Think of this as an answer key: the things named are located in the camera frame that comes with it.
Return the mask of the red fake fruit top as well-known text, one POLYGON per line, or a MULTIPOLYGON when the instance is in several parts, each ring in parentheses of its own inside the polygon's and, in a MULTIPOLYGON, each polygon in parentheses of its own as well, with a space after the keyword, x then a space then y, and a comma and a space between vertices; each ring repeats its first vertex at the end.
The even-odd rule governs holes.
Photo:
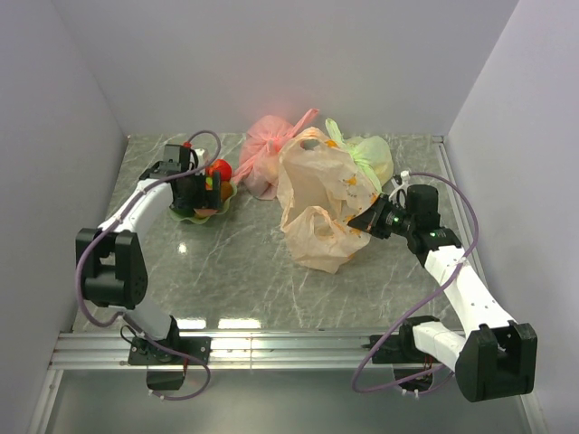
POLYGON ((212 172, 218 172, 221 180, 229 182, 233 176, 233 170, 230 164, 224 159, 216 159, 212 164, 212 172))

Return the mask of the pink fake peach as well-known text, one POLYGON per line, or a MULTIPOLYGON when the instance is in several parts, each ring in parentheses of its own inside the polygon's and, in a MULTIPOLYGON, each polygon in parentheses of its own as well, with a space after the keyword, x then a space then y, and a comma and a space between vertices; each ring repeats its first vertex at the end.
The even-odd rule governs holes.
POLYGON ((215 209, 195 209, 195 215, 198 218, 206 218, 217 214, 218 211, 215 209))

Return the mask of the orange plastic bag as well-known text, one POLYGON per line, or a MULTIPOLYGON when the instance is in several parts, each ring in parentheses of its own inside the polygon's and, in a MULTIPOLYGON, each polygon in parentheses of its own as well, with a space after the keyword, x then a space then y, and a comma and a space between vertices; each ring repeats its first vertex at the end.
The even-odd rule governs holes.
POLYGON ((366 211, 378 191, 353 157, 309 127, 280 151, 277 198, 280 229, 299 265, 334 274, 370 241, 348 223, 366 211))

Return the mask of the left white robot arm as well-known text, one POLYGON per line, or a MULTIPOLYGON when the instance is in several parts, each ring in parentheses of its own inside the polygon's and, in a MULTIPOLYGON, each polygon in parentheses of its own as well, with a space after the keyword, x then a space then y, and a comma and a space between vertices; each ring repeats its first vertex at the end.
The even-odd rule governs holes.
POLYGON ((76 236, 75 289, 82 314, 98 328, 123 320, 150 342, 150 353, 161 363, 177 360, 183 343, 176 320, 147 295, 141 242, 161 212, 189 215, 221 206, 221 176, 209 171, 219 155, 196 151, 191 142, 167 145, 128 199, 99 227, 76 236))

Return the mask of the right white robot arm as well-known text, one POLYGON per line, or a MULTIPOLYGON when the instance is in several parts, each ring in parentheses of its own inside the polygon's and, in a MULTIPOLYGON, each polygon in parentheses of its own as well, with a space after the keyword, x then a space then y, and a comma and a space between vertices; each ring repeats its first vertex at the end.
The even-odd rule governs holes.
POLYGON ((385 336, 373 335, 366 363, 440 363, 450 369, 470 402, 529 394, 536 373, 536 331, 518 323, 490 294, 468 262, 470 251, 441 225, 438 190, 427 184, 406 187, 398 195, 380 195, 349 222, 378 239, 405 238, 409 251, 439 284, 456 312, 457 334, 434 316, 413 308, 385 336))

